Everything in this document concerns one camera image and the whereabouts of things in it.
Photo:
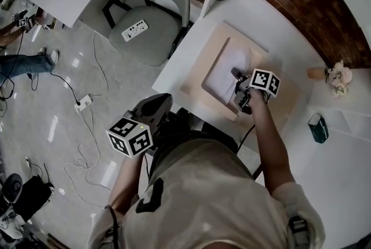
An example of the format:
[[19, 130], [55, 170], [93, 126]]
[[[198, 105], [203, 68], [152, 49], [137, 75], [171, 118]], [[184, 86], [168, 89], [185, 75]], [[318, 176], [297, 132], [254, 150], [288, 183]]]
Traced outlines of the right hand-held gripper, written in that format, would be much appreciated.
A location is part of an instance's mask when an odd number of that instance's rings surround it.
[[275, 98], [278, 94], [280, 79], [272, 72], [263, 69], [255, 68], [252, 75], [242, 73], [237, 68], [232, 68], [232, 75], [237, 80], [235, 85], [234, 102], [238, 109], [248, 115], [252, 114], [251, 108], [248, 105], [251, 96], [250, 89], [261, 91], [263, 99], [267, 104], [271, 97]]

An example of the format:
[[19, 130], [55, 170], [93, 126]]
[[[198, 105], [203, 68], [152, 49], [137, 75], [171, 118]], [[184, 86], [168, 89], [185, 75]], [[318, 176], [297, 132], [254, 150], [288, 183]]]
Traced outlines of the white A4 paper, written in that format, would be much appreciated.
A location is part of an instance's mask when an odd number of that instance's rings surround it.
[[246, 72], [250, 67], [251, 59], [252, 52], [249, 47], [225, 47], [203, 80], [202, 88], [227, 106], [237, 83], [232, 70], [236, 68], [239, 72]]

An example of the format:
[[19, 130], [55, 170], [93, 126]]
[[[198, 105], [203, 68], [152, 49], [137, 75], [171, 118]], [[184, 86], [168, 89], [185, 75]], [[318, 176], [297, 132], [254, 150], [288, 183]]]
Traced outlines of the person's right forearm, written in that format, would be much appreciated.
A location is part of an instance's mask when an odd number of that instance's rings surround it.
[[248, 105], [255, 124], [265, 187], [273, 193], [281, 185], [294, 181], [288, 152], [261, 91], [250, 90]]

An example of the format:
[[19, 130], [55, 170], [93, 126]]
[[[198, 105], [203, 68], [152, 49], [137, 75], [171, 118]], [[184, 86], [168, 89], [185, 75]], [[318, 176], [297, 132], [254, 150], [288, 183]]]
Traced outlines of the person's left forearm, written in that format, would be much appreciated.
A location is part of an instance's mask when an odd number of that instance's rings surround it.
[[131, 202], [139, 191], [139, 180], [144, 153], [134, 158], [125, 158], [109, 196], [108, 204], [117, 212], [125, 215]]

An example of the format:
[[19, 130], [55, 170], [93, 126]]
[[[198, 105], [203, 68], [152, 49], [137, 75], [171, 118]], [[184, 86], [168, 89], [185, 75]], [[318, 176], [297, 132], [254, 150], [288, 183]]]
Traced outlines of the person's dark trousers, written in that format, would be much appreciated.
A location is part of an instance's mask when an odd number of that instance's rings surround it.
[[232, 137], [184, 108], [178, 110], [177, 113], [169, 112], [158, 131], [157, 142], [160, 152], [171, 151], [184, 142], [201, 138], [216, 140], [233, 153], [238, 153], [237, 143]]

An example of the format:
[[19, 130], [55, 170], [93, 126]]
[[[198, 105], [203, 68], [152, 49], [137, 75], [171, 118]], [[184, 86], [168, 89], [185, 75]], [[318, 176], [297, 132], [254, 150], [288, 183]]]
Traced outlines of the small white power strip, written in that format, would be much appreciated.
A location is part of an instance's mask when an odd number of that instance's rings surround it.
[[87, 108], [89, 105], [92, 104], [92, 98], [90, 97], [89, 94], [87, 94], [86, 96], [84, 96], [80, 101], [78, 101], [74, 107], [75, 107], [75, 110], [78, 112], [78, 113], [81, 113], [85, 108]]

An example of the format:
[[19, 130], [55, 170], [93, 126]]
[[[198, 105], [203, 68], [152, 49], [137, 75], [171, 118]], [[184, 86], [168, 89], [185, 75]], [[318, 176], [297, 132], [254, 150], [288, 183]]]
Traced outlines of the long white socket strip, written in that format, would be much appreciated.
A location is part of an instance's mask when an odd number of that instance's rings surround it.
[[144, 20], [140, 20], [136, 23], [134, 23], [131, 27], [124, 30], [121, 35], [124, 38], [126, 42], [129, 42], [134, 37], [138, 36], [142, 32], [146, 31], [148, 29], [148, 25]]

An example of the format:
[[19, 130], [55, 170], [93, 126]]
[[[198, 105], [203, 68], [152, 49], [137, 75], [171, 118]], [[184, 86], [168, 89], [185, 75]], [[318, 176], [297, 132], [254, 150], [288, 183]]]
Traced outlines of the grey upholstered chair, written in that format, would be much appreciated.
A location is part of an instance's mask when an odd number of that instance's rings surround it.
[[[126, 1], [109, 0], [102, 9], [111, 27], [110, 44], [117, 51], [131, 54], [144, 64], [162, 65], [172, 56], [189, 29], [190, 0], [171, 0], [178, 13], [154, 2], [132, 8]], [[148, 29], [126, 42], [121, 33], [140, 20], [147, 23]]]

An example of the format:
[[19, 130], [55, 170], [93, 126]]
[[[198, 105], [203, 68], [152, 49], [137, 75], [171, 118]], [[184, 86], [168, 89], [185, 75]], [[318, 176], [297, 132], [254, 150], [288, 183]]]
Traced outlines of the person's beige shirt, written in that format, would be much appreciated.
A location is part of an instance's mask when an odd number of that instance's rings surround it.
[[307, 221], [310, 249], [322, 249], [322, 220], [302, 187], [288, 182], [269, 193], [237, 156], [207, 139], [171, 150], [125, 215], [96, 218], [88, 249], [288, 249], [291, 216]]

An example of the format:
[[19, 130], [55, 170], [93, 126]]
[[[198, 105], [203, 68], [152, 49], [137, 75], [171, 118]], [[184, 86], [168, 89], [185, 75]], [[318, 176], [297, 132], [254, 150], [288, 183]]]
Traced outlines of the green tissue pack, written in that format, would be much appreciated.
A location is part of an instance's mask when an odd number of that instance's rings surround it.
[[328, 127], [321, 114], [313, 114], [311, 119], [308, 121], [308, 126], [312, 132], [315, 142], [323, 144], [328, 139]]

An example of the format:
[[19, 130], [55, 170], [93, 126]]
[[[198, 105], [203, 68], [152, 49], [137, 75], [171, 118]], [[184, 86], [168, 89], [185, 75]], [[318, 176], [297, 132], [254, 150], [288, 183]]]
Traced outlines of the pink vase with pale flowers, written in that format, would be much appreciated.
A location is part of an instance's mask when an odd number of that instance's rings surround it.
[[307, 76], [312, 80], [324, 80], [333, 97], [346, 95], [352, 81], [352, 71], [344, 65], [344, 60], [338, 61], [332, 68], [309, 68]]

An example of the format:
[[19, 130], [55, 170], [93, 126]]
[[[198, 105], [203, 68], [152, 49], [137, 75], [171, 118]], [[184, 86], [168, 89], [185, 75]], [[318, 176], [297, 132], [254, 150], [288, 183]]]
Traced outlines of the black equipment box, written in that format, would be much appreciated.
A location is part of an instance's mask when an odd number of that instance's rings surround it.
[[21, 176], [13, 173], [0, 188], [0, 217], [10, 213], [12, 217], [20, 216], [24, 222], [50, 202], [54, 186], [43, 182], [39, 175], [32, 176], [23, 183]]

